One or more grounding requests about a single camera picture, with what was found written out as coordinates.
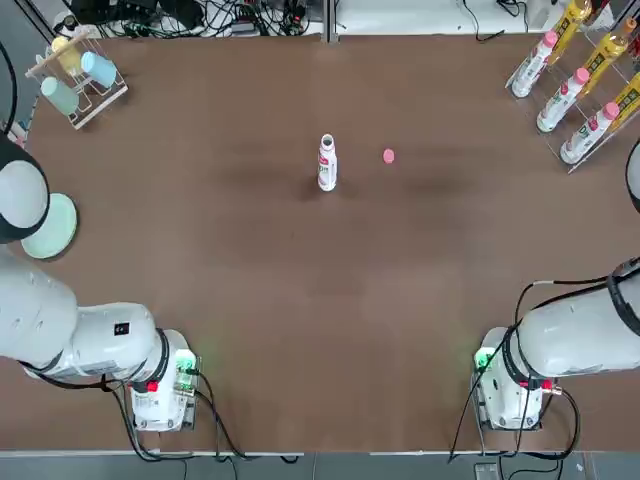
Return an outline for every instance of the yellow bottle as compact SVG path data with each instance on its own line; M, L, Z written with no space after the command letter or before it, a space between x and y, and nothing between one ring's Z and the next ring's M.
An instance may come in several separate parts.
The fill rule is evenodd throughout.
M578 27L591 14L591 0L571 0L553 29L558 34L558 42L553 47L553 53L549 57L548 64L553 65L562 56L571 37Z
M76 75L80 75L82 73L82 67L80 66L80 52L76 50L76 48L72 45L68 45L69 40L65 37L56 37L51 43L51 49L54 52L58 50L66 49L64 53L60 54L58 57L58 62L64 69L72 77Z
M640 107L640 73L636 73L629 82L629 85L624 87L620 94L616 97L616 103L620 109L620 113L616 119L611 123L607 133L613 133L629 116Z
M580 97L587 95L598 83L600 76L616 58L624 53L629 46L629 36L636 28L633 18L627 18L620 27L605 35L596 46L589 60L583 65L589 72L589 81L582 87Z

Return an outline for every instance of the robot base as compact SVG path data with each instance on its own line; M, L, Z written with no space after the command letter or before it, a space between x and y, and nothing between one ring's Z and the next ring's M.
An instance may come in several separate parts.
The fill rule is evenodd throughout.
M193 356L194 366L197 362L182 334L175 330L164 330L164 333L169 340L169 363L156 391L140 393L130 388L135 425L138 430L152 432L179 431L183 428L192 430L195 400L192 395L175 389L179 375L176 353Z
M479 374L478 369L496 351L506 331L504 327L493 328L485 336L474 356L473 383ZM527 402L527 389L514 382L507 373L502 351L495 355L480 379L473 400L480 429L520 430L522 426L523 430L537 430L540 427L542 389L531 390Z

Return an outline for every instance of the light green plate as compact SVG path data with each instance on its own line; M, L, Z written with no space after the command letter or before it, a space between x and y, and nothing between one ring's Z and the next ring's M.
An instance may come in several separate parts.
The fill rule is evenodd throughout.
M49 213L40 229L22 240L22 248L33 258L51 258L62 253L78 226L76 207L69 197L52 193L49 200Z

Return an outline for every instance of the bottle cap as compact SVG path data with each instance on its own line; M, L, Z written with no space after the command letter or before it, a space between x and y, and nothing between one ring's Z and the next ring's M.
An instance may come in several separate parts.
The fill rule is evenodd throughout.
M542 38L542 42L549 48L553 47L558 41L558 34L553 30L548 31L544 34Z
M607 120L615 120L619 113L620 108L616 102L609 102L602 109L602 114Z
M637 26L638 26L638 22L636 22L636 20L633 17L629 17L624 22L624 31L626 33L631 33L636 29Z
M589 71L586 68L580 67L576 70L576 73L573 74L573 80L578 85L584 85L589 81Z
M382 153L382 160L384 160L384 163L386 163L387 165L392 164L395 159L396 153L390 148L385 149L385 151Z

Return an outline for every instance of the gray floor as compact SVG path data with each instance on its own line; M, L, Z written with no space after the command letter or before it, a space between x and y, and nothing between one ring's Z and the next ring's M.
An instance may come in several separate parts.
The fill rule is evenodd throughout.
M462 456L447 465L446 455L392 456L367 454L307 454L295 465L279 458L236 461L239 480L474 480L474 466L493 459ZM547 469L554 465L520 456L504 460L505 480L519 468ZM638 478L640 454L574 454L565 461L563 480L628 480ZM132 455L83 457L3 457L2 480L181 480L184 467L179 462L146 464ZM555 473L522 473L514 480L552 480ZM213 458L189 462L189 480L234 480L229 462L217 464Z

